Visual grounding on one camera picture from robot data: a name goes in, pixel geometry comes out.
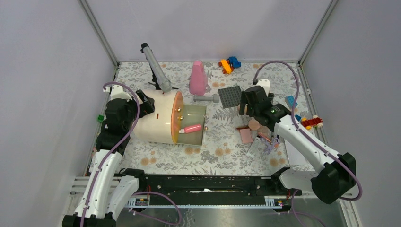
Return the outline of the pink tube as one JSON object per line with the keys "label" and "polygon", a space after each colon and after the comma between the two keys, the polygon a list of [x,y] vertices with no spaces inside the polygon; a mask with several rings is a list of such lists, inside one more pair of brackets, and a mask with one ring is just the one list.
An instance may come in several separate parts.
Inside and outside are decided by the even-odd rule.
{"label": "pink tube", "polygon": [[197,131],[201,131],[203,129],[203,126],[201,124],[195,124],[195,125],[190,125],[186,126],[178,131],[179,134],[188,134],[188,133],[193,133]]}

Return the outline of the eyeshadow palette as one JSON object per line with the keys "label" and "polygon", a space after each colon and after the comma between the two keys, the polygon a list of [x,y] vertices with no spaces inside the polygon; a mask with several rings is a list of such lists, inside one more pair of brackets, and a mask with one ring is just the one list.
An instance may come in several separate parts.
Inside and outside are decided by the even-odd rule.
{"label": "eyeshadow palette", "polygon": [[271,137],[271,131],[266,126],[261,126],[257,132],[265,137]]}

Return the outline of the cream round drawer organizer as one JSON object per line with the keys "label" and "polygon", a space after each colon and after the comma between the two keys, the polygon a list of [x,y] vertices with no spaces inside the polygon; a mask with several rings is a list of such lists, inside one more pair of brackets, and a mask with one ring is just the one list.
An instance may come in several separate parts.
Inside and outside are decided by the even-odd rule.
{"label": "cream round drawer organizer", "polygon": [[[201,146],[205,131],[206,106],[185,104],[179,90],[168,93],[145,89],[144,93],[155,100],[155,112],[140,118],[133,130],[139,140]],[[186,126],[201,124],[201,131],[179,134]]]}

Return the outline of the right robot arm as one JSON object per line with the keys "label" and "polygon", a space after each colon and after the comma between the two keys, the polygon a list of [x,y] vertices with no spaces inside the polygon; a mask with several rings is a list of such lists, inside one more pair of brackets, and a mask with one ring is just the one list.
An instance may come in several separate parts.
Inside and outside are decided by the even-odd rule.
{"label": "right robot arm", "polygon": [[254,86],[242,91],[239,114],[254,118],[289,142],[314,168],[298,171],[288,167],[276,172],[277,178],[271,182],[274,193],[283,195],[289,189],[298,189],[313,192],[322,202],[332,204],[337,199],[345,200],[344,194],[357,186],[357,196],[347,200],[360,199],[363,190],[356,177],[355,158],[350,153],[340,154],[317,139],[284,105],[273,104],[264,88]]}

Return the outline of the pink square compact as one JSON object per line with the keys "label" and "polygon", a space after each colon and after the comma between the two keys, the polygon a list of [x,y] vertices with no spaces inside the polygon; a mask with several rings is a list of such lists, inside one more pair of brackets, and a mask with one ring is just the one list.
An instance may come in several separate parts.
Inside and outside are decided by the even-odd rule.
{"label": "pink square compact", "polygon": [[240,129],[239,132],[240,132],[242,143],[247,144],[247,143],[253,142],[253,138],[252,138],[250,129]]}

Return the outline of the silver tube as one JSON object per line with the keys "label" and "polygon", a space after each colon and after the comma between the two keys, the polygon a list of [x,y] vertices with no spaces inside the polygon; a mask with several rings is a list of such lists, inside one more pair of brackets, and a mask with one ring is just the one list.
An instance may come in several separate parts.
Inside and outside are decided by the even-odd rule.
{"label": "silver tube", "polygon": [[256,137],[251,146],[249,147],[249,149],[247,150],[246,155],[249,157],[254,157],[258,152],[259,152],[259,147],[262,144],[261,142],[261,138],[260,137]]}

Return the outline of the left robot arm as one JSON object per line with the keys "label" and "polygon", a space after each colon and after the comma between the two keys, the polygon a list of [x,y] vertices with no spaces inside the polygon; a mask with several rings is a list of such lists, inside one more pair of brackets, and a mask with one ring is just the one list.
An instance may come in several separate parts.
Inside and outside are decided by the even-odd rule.
{"label": "left robot arm", "polygon": [[140,102],[149,106],[151,99],[142,91],[134,92],[118,82],[105,83],[103,90],[109,93],[110,100],[97,137],[93,171],[74,213],[64,216],[63,227],[114,227],[129,198],[134,193],[142,194],[147,187],[146,180],[129,174],[121,178],[113,193],[109,193],[130,134],[143,113]]}

